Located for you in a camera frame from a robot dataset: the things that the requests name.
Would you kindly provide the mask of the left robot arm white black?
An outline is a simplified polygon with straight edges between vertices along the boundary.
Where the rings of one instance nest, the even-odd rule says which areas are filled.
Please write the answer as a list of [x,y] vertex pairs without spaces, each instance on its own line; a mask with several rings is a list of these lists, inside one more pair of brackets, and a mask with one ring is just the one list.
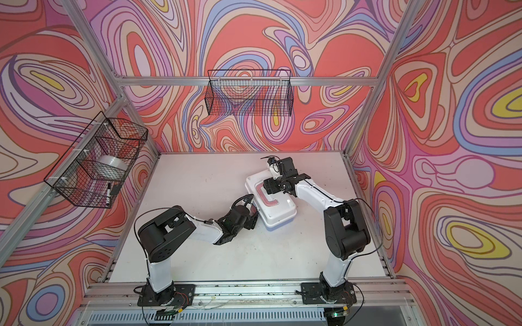
[[159,211],[160,215],[133,229],[147,259],[147,286],[155,295],[174,291],[171,256],[187,240],[225,245],[240,231],[254,229],[259,216],[254,194],[238,198],[228,213],[218,220],[197,219],[179,205]]

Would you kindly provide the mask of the white pink tool box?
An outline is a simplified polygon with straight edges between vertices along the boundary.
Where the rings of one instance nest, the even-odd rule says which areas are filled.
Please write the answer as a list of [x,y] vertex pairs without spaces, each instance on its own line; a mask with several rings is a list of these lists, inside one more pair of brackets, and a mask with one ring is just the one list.
[[264,181],[271,178],[272,174],[265,170],[248,176],[245,183],[247,191],[254,194],[254,204],[268,231],[289,224],[297,215],[297,206],[289,194],[266,192]]

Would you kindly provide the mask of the silver tape roll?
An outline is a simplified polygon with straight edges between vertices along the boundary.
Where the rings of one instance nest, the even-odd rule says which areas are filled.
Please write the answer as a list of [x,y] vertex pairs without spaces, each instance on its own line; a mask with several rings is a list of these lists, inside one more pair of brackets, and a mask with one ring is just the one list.
[[126,171],[126,169],[128,168],[127,163],[115,156],[103,155],[100,158],[98,158],[97,161],[98,163],[105,164],[109,167],[116,168],[122,171]]

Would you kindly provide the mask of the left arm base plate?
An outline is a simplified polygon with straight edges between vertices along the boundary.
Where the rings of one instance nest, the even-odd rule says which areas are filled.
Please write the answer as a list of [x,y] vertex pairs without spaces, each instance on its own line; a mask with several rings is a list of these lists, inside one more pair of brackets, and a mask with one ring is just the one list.
[[194,284],[171,284],[167,289],[156,293],[152,286],[147,283],[133,289],[139,296],[137,305],[140,307],[173,306],[186,308],[191,306],[194,300],[196,285]]

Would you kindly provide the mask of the black marker pen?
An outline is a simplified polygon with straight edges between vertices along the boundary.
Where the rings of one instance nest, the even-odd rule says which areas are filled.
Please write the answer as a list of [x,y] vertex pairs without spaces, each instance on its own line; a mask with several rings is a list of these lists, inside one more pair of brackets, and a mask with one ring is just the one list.
[[105,197],[105,205],[107,207],[110,206],[110,202],[111,202],[111,195],[110,194],[111,194],[111,183],[109,182],[107,184],[106,197]]

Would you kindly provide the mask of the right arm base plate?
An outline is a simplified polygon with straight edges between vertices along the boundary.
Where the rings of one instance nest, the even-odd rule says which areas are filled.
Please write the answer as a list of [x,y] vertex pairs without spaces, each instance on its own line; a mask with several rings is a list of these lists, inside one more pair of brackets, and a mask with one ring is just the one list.
[[353,284],[344,282],[338,287],[330,287],[327,283],[301,283],[296,293],[302,297],[304,304],[345,304],[352,306],[358,300]]

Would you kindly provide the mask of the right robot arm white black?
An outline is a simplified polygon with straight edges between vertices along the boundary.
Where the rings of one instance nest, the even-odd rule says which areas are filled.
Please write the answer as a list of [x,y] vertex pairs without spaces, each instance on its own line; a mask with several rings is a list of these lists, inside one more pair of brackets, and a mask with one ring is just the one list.
[[352,262],[363,257],[363,251],[371,244],[360,203],[355,198],[343,200],[327,192],[309,175],[299,173],[291,157],[269,156],[267,165],[272,176],[263,181],[263,187],[268,194],[289,194],[323,215],[330,257],[319,279],[332,289],[344,285]]

